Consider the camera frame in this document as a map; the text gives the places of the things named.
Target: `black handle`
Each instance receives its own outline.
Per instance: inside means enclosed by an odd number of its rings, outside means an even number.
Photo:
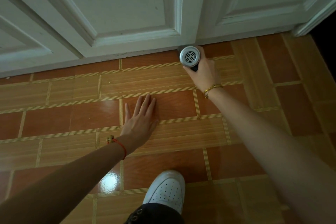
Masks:
[[[194,65],[193,67],[190,68],[192,71],[197,72],[198,70],[198,63],[196,65]]]

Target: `black pants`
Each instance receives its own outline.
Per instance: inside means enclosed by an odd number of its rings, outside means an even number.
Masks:
[[[182,216],[174,209],[157,203],[149,203],[140,206],[128,217],[125,224],[140,223],[184,223]]]

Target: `silver round cap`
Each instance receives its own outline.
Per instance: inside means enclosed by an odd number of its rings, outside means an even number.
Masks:
[[[180,62],[185,67],[193,67],[197,65],[201,58],[199,50],[194,46],[187,46],[180,52]]]

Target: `tiled floor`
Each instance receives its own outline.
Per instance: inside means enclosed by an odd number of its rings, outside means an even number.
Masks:
[[[309,35],[204,48],[230,94],[336,168],[336,85]],[[174,51],[0,79],[0,201],[119,135],[124,103],[134,107],[146,93],[157,98],[160,119],[151,139],[64,223],[122,223],[166,169],[187,182],[187,223],[297,223]]]

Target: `white sneaker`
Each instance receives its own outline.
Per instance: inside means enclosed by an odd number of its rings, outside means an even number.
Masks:
[[[164,171],[151,184],[142,204],[158,203],[182,213],[186,184],[183,176],[174,170]]]

